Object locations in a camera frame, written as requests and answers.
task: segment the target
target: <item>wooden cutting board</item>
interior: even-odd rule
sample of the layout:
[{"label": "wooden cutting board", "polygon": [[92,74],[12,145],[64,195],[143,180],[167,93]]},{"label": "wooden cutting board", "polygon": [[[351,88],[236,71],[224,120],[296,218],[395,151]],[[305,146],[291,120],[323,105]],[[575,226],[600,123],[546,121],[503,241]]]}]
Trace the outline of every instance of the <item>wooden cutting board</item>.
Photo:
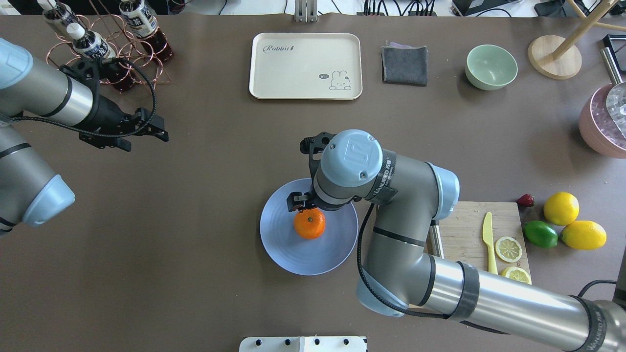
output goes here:
[{"label": "wooden cutting board", "polygon": [[521,259],[516,263],[505,262],[496,255],[498,274],[510,266],[521,267],[531,274],[516,203],[458,202],[452,214],[439,221],[445,258],[450,261],[465,261],[487,271],[487,246],[482,236],[483,220],[487,212],[493,214],[494,243],[500,237],[510,236],[520,243],[522,249]]}]

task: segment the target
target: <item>scoop handle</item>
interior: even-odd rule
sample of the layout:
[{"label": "scoop handle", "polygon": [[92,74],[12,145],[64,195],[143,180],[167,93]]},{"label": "scoop handle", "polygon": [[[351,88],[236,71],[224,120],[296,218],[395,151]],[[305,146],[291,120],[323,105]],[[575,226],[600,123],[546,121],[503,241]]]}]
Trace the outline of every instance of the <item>scoop handle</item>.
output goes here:
[{"label": "scoop handle", "polygon": [[607,66],[608,76],[611,78],[611,83],[615,86],[623,82],[622,75],[620,75],[617,65],[615,64],[615,60],[613,59],[613,54],[611,54],[611,49],[602,48],[602,50],[600,50],[600,55],[602,56],[602,61],[604,61],[604,64]]}]

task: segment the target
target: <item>metal scoop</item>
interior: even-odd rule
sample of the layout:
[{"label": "metal scoop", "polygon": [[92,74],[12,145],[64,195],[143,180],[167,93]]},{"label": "metal scoop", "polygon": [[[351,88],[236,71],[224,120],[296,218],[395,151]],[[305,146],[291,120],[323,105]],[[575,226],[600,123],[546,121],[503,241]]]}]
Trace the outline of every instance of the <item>metal scoop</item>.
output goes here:
[{"label": "metal scoop", "polygon": [[607,95],[607,110],[617,128],[626,138],[626,83],[622,81],[622,76],[617,69],[610,49],[604,48],[600,54],[605,65],[607,65],[608,75],[611,78],[611,83],[613,83],[613,88]]}]

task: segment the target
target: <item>red fruit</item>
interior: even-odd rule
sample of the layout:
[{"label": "red fruit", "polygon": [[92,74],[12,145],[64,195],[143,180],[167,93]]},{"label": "red fruit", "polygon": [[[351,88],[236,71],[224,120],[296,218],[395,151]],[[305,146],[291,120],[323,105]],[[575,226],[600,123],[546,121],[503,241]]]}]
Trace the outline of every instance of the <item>red fruit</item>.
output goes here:
[{"label": "red fruit", "polygon": [[535,198],[531,194],[522,195],[515,201],[520,207],[532,207],[535,204]]}]

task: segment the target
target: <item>brown table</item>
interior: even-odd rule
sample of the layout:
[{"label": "brown table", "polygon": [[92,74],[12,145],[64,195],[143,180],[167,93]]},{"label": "brown table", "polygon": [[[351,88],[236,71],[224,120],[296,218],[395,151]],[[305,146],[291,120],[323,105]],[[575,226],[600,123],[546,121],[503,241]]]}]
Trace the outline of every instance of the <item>brown table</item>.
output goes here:
[{"label": "brown table", "polygon": [[[558,191],[575,194],[579,219],[608,232],[596,251],[528,244],[536,286],[576,294],[615,279],[626,238],[626,163],[591,150],[578,115],[609,83],[600,61],[607,33],[577,44],[581,72],[555,81],[526,58],[538,36],[567,36],[576,19],[365,18],[327,15],[300,25],[288,15],[160,18],[176,51],[169,85],[157,87],[171,141],[131,138],[133,151],[98,150],[76,133],[22,122],[18,130],[76,193],[39,229],[0,239],[2,351],[237,351],[246,336],[356,334],[370,351],[555,351],[514,336],[412,317],[387,318],[355,297],[355,255],[302,277],[264,251],[259,218],[272,192],[307,177],[303,137],[367,130],[384,148],[453,170],[461,200],[507,202],[532,193],[539,219]],[[252,38],[261,32],[354,33],[363,94],[354,101],[260,101],[248,92]],[[43,58],[55,38],[39,16],[1,16],[0,35]],[[381,81],[380,47],[429,48],[425,88]],[[517,59],[506,88],[480,91],[464,76],[467,52],[497,44]],[[150,106],[145,90],[117,95],[125,111]],[[356,205],[360,217],[366,204]],[[590,299],[610,299],[600,285]]]}]

